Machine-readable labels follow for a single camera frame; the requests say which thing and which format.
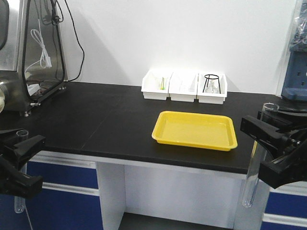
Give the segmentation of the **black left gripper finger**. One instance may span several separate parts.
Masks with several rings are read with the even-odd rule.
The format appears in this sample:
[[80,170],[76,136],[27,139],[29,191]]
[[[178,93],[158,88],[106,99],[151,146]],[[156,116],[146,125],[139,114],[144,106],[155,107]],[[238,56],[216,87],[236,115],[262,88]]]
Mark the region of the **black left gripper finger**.
[[0,193],[31,199],[42,191],[43,177],[29,176],[18,171],[0,157]]
[[21,169],[33,156],[45,146],[46,138],[36,135],[30,138],[17,135],[24,129],[8,129],[0,131],[0,156],[14,168]]

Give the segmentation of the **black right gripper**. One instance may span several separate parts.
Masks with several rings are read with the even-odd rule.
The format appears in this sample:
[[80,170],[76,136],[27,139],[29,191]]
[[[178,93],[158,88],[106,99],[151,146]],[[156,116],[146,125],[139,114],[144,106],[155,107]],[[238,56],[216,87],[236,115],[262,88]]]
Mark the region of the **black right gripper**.
[[307,179],[307,128],[276,128],[252,116],[241,120],[240,130],[263,146],[273,161],[260,163],[258,178],[276,189],[285,184]]

